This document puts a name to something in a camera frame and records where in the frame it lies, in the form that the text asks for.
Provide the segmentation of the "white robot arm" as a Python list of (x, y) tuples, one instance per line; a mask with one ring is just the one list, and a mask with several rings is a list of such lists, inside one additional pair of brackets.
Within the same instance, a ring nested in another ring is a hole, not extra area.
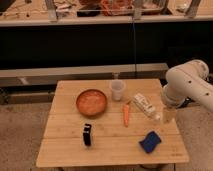
[(206, 81), (208, 75), (208, 65), (202, 60), (191, 60), (166, 72), (167, 84), (161, 92), (165, 105), (161, 119), (163, 123), (175, 118), (176, 109), (184, 105), (187, 98), (213, 112), (213, 85)]

